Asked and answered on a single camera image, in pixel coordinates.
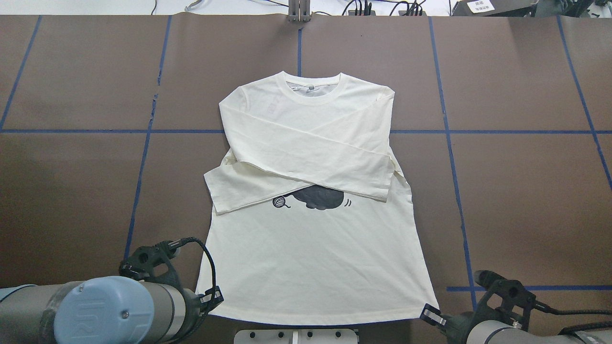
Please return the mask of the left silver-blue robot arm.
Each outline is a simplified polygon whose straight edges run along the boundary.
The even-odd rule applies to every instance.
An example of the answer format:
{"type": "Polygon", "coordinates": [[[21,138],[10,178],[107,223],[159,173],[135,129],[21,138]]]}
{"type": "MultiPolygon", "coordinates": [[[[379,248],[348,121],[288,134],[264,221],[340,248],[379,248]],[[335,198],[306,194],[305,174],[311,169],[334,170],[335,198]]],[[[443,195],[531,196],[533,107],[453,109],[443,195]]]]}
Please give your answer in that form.
{"type": "Polygon", "coordinates": [[[108,276],[1,290],[3,344],[177,344],[223,301],[168,284],[108,276]]]}

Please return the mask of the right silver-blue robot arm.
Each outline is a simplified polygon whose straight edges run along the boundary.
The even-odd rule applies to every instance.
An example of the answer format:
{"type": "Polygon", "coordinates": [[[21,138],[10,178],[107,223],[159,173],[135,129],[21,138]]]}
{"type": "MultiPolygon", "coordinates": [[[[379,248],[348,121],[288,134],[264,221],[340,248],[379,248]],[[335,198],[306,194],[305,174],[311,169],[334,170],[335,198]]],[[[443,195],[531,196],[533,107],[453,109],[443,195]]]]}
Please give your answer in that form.
{"type": "Polygon", "coordinates": [[[595,323],[566,327],[553,336],[539,336],[518,326],[501,322],[498,316],[483,312],[464,312],[457,316],[445,315],[430,304],[426,304],[420,319],[437,327],[448,344],[610,344],[611,324],[595,323]]]}

